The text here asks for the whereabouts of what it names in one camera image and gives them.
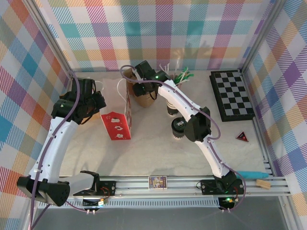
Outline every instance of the red paper bag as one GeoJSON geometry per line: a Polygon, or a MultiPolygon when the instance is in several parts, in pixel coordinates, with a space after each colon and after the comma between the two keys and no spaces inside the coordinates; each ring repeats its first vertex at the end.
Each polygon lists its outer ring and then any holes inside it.
{"type": "Polygon", "coordinates": [[[126,80],[104,79],[103,86],[106,107],[100,110],[100,115],[111,140],[131,139],[131,104],[126,80]]]}

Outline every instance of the plaid wallpaper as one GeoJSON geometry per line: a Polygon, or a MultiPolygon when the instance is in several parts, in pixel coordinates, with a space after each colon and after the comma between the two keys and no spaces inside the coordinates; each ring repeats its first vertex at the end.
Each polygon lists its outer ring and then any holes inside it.
{"type": "Polygon", "coordinates": [[[247,82],[278,175],[307,229],[307,1],[288,0],[247,82]]]}
{"type": "Polygon", "coordinates": [[[71,67],[238,68],[275,0],[36,0],[71,67]]]}
{"type": "Polygon", "coordinates": [[[68,78],[22,0],[0,0],[0,229],[17,229],[16,187],[42,149],[68,78]]]}

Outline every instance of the black and white chessboard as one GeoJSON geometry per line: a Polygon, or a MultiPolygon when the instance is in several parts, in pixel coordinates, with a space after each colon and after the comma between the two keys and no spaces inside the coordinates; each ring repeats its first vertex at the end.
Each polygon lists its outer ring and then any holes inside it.
{"type": "Polygon", "coordinates": [[[210,76],[222,121],[251,120],[255,116],[240,72],[213,71],[210,76]]]}

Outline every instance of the red triangle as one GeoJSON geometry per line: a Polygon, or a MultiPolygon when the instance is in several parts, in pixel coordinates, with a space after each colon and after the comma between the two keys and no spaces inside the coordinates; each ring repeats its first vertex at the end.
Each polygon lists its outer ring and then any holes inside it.
{"type": "Polygon", "coordinates": [[[247,137],[246,137],[244,132],[240,133],[240,135],[237,136],[236,139],[248,142],[248,139],[247,139],[247,137]]]}

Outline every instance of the wooden block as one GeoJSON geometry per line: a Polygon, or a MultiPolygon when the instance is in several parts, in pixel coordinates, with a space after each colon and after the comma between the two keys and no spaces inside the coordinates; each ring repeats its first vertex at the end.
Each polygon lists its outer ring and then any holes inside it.
{"type": "Polygon", "coordinates": [[[256,180],[256,186],[265,188],[265,189],[270,189],[271,188],[271,183],[268,181],[263,181],[263,180],[256,180]]]}

